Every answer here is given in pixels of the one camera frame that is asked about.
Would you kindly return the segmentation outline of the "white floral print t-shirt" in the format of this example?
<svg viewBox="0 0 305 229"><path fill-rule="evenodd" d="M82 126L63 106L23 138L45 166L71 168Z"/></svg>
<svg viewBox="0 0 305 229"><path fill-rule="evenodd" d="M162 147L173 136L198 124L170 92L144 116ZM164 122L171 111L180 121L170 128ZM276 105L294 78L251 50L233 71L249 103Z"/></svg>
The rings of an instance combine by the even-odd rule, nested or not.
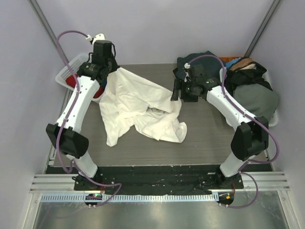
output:
<svg viewBox="0 0 305 229"><path fill-rule="evenodd" d="M99 102L110 147L132 126L157 141L182 143L187 125L178 120L182 101L171 101L172 92L122 67L109 74Z"/></svg>

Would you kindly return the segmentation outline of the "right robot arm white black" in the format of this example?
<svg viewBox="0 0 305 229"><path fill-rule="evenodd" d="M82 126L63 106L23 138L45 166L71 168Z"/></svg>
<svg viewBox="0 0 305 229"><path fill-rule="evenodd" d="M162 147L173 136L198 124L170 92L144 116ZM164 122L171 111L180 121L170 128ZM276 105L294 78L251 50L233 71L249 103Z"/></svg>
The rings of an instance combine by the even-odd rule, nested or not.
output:
<svg viewBox="0 0 305 229"><path fill-rule="evenodd" d="M213 105L234 129L231 153L217 168L215 182L220 188L229 188L238 173L258 154L268 148L269 123L263 116L248 112L225 89L223 79L206 78L202 71L186 65L186 78L174 80L172 101L181 98L188 102L199 97Z"/></svg>

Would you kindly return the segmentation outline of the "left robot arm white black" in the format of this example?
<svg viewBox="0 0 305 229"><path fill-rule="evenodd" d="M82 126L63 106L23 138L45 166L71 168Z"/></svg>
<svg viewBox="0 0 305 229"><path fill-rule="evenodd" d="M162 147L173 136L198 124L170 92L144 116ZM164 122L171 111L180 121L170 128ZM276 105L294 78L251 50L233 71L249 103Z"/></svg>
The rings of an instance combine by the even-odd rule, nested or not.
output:
<svg viewBox="0 0 305 229"><path fill-rule="evenodd" d="M102 179L91 159L89 140L81 135L81 127L88 107L108 75L118 69L115 47L111 41L93 42L91 60L72 72L76 85L63 113L55 124L48 124L46 133L57 154L64 154L76 166L90 190L97 190Z"/></svg>

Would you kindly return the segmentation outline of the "dark teal folded t-shirt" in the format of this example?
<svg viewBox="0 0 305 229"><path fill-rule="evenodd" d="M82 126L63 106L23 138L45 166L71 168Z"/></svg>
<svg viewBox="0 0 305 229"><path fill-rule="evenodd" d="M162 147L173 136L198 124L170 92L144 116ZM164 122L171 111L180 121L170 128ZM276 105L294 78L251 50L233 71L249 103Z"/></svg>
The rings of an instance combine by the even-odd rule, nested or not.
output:
<svg viewBox="0 0 305 229"><path fill-rule="evenodd" d="M214 56L212 52L206 51L201 53L191 53L186 57L178 57L177 67L173 70L173 74L175 75L175 77L184 80L186 77L186 73L183 69L184 65L186 63L189 63L191 60L197 58L198 56L202 56L202 55ZM220 64L220 61L218 59L214 57L204 57L204 58L199 58L191 63L192 67L198 65L203 67L204 71L207 73L208 76L220 80L220 69L222 69L222 65Z"/></svg>

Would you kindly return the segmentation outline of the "rolled navy blue t-shirt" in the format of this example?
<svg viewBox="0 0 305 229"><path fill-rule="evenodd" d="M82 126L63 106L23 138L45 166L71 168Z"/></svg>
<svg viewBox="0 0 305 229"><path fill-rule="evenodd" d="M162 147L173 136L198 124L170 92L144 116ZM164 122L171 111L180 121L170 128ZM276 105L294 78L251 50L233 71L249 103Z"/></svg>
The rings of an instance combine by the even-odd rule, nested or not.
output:
<svg viewBox="0 0 305 229"><path fill-rule="evenodd" d="M108 80L108 78L103 79L103 80L102 80L102 83L101 83L101 85L100 85L100 87L101 87L102 89L104 89L104 90L105 90L106 85L107 85L107 80Z"/></svg>

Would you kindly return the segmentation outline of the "blue cloth in bin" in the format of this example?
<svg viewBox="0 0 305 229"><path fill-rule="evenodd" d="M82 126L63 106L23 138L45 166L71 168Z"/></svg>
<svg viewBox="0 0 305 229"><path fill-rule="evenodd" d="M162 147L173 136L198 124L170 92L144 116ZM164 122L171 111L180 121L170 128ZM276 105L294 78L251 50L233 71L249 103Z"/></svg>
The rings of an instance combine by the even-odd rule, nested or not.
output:
<svg viewBox="0 0 305 229"><path fill-rule="evenodd" d="M227 62L227 63L225 64L226 68L227 68L227 69L230 69L230 68L231 68L234 64L236 64L240 59L241 59L241 57L230 60L229 62Z"/></svg>

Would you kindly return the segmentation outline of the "black crumpled garment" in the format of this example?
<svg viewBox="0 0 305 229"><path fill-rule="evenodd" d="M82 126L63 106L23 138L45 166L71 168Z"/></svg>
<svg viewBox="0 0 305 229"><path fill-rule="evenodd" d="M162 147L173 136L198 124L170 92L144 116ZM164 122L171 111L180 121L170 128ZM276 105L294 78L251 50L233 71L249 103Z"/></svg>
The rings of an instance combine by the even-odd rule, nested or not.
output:
<svg viewBox="0 0 305 229"><path fill-rule="evenodd" d="M263 78L267 70L256 62L254 64L255 67L252 69L238 71L227 70L224 86L230 95L233 95L233 92L238 86L252 84L259 84L272 91L270 83Z"/></svg>

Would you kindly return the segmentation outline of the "orange plastic tray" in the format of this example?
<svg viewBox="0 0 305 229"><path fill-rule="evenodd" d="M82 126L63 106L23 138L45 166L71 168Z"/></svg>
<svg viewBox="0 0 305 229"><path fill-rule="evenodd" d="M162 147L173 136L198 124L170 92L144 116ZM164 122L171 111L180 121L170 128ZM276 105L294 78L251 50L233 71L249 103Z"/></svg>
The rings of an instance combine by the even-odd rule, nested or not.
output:
<svg viewBox="0 0 305 229"><path fill-rule="evenodd" d="M234 59L240 58L240 56L226 56L226 57L219 57L223 62L230 62Z"/></svg>

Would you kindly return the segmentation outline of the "rolled red t-shirt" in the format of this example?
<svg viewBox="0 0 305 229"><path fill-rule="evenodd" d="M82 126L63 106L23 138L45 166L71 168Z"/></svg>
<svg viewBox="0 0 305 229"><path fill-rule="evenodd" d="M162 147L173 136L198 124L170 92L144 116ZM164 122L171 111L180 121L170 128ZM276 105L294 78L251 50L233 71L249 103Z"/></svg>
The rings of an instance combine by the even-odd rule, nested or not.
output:
<svg viewBox="0 0 305 229"><path fill-rule="evenodd" d="M76 82L75 79L72 75L70 75L65 82L67 83L68 86L75 88L76 86ZM95 93L95 95L93 96L93 99L98 99L101 97L101 95L103 94L104 89L102 89L101 87L99 88L99 90Z"/></svg>

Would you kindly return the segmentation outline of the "white plastic lattice basket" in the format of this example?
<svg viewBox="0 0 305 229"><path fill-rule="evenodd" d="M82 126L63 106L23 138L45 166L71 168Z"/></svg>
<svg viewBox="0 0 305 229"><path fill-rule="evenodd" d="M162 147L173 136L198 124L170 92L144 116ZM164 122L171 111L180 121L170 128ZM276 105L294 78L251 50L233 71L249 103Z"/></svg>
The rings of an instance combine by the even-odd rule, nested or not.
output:
<svg viewBox="0 0 305 229"><path fill-rule="evenodd" d="M79 55L77 55L75 58L73 58L70 62L69 65L70 67L73 69L73 71L75 73L77 73L79 67L88 60L88 55L85 53L81 53ZM70 70L68 69L67 66L65 66L55 77L55 81L57 83L59 83L60 85L70 89L70 90L74 90L74 88L70 87L67 85L67 83L65 82L65 80L72 75L72 73L70 72ZM95 103L99 103L99 101L101 100L101 97L98 99L93 99L92 101Z"/></svg>

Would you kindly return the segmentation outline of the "tan beige garment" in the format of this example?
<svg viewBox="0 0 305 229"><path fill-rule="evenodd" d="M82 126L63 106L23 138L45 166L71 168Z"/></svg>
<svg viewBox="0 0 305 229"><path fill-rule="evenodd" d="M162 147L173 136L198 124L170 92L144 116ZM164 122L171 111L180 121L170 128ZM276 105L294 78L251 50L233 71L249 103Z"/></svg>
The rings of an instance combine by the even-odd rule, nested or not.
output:
<svg viewBox="0 0 305 229"><path fill-rule="evenodd" d="M252 58L249 57L242 57L241 59L239 59L235 64L233 64L229 70L234 72L234 71L238 71L250 64L255 63L255 61Z"/></svg>

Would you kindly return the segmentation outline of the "grey green t-shirt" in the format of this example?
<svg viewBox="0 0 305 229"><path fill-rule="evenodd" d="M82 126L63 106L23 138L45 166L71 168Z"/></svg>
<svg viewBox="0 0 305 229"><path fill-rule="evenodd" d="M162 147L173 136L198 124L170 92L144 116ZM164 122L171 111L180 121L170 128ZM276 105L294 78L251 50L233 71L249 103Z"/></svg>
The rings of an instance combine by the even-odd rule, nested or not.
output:
<svg viewBox="0 0 305 229"><path fill-rule="evenodd" d="M233 98L246 110L257 117L265 117L268 122L271 121L279 102L276 92L260 84L238 86Z"/></svg>

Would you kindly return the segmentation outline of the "white plastic laundry bin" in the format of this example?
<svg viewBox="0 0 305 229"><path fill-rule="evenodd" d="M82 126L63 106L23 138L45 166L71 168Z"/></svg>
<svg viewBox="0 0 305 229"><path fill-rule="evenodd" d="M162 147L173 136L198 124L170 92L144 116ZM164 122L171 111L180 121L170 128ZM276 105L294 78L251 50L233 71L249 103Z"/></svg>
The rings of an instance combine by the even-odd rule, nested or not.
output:
<svg viewBox="0 0 305 229"><path fill-rule="evenodd" d="M220 75L220 82L222 82L222 79L223 79L223 69L220 68L220 71L219 71L219 75ZM272 80L270 78L270 75L269 75L269 72L267 71L266 73L263 74L263 78L269 82L270 85L272 85ZM269 121L269 126L270 127L274 127L278 124L278 112L277 110L275 110L271 120Z"/></svg>

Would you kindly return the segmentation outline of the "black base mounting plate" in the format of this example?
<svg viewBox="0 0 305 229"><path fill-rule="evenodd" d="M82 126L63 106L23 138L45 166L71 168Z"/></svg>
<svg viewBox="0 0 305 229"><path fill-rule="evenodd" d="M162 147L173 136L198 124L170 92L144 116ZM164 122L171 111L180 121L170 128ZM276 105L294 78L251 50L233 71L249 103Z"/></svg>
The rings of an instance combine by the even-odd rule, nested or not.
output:
<svg viewBox="0 0 305 229"><path fill-rule="evenodd" d="M124 166L99 167L101 178L99 187L86 178L82 178L73 169L71 180L76 191L100 190L111 195L120 183L120 195L201 195L209 194L213 189L243 189L241 175L225 178L220 175L219 165L175 165L175 166Z"/></svg>

